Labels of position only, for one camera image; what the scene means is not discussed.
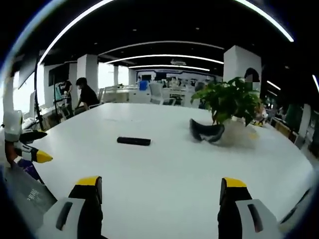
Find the white pillar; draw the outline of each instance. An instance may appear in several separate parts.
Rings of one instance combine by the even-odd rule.
[[[253,83],[253,89],[260,92],[262,73],[260,56],[239,46],[233,46],[224,53],[224,81],[244,77],[248,68],[253,68],[259,74],[259,81]]]
[[[13,111],[13,77],[6,78],[3,91],[3,113]]]
[[[117,86],[119,84],[119,67],[114,66],[114,85]]]
[[[98,91],[98,56],[86,54],[78,59],[76,78],[81,77],[86,78],[92,90]]]
[[[133,69],[129,69],[129,85],[136,84],[136,71]]]

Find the plant pot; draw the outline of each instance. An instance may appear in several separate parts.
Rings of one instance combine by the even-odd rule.
[[[238,146],[252,148],[258,138],[251,125],[245,126],[243,118],[233,117],[224,122],[225,131],[220,139],[220,146]]]

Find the window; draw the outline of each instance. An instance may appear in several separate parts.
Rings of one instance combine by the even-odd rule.
[[[29,112],[30,95],[34,91],[34,73],[32,73],[20,89],[19,72],[13,78],[13,107],[14,110],[21,110],[23,113]],[[37,94],[39,106],[45,104],[44,101],[44,66],[40,65],[37,69]]]
[[[17,83],[14,82],[15,80],[19,81],[19,77],[15,76],[13,79],[13,108],[15,111],[26,113],[30,109],[30,95],[34,91],[34,73],[29,76],[20,89],[16,87]]]
[[[44,99],[44,65],[38,66],[38,74],[36,79],[36,90],[38,95],[39,106],[45,105]]]
[[[127,86],[129,84],[129,69],[125,66],[119,66],[119,84]]]
[[[114,65],[101,62],[99,63],[98,86],[99,89],[114,86]]]

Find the person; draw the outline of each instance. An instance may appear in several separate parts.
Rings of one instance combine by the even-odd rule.
[[[68,111],[69,117],[73,117],[73,110],[72,110],[72,98],[71,98],[71,91],[73,89],[72,83],[69,80],[66,80],[64,83],[61,84],[60,88],[64,93],[64,98],[66,99],[66,109]]]
[[[100,101],[98,100],[95,92],[88,86],[87,80],[85,77],[81,77],[76,81],[76,85],[79,90],[81,90],[80,99],[75,110],[75,114],[78,115],[81,112],[89,110],[90,106],[98,105]]]

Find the office desk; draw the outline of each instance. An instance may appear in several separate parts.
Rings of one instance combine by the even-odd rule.
[[[53,156],[35,164],[56,198],[82,177],[103,178],[102,234],[111,239],[217,238],[223,177],[244,181],[278,220],[309,188],[313,168],[287,138],[254,127],[254,149],[196,143],[189,119],[209,124],[205,110],[104,104],[50,129],[35,146]],[[117,143],[118,136],[151,145]]]
[[[179,95],[183,99],[183,106],[193,108],[194,106],[190,103],[191,96],[194,92],[188,92],[185,89],[171,89],[163,88],[162,90],[164,98],[170,98],[172,95]],[[140,103],[150,104],[151,92],[150,90],[140,91],[138,88],[127,87],[120,89],[109,89],[104,92],[104,99],[114,98],[118,103]]]
[[[298,134],[294,131],[292,131],[288,126],[284,124],[284,121],[282,119],[273,117],[272,119],[272,125],[276,130],[278,130],[280,133],[282,133],[285,137],[287,137],[291,142],[295,143]]]

